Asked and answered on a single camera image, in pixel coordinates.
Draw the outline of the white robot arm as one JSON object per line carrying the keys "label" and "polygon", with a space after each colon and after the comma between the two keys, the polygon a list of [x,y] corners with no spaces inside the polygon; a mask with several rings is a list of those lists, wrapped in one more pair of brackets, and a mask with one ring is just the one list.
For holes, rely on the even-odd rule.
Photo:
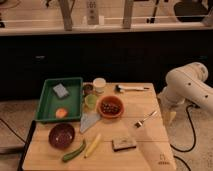
{"label": "white robot arm", "polygon": [[207,67],[193,62],[170,70],[165,77],[166,86],[158,94],[165,126],[176,116],[175,108],[189,100],[207,113],[213,114],[213,88],[205,84]]}

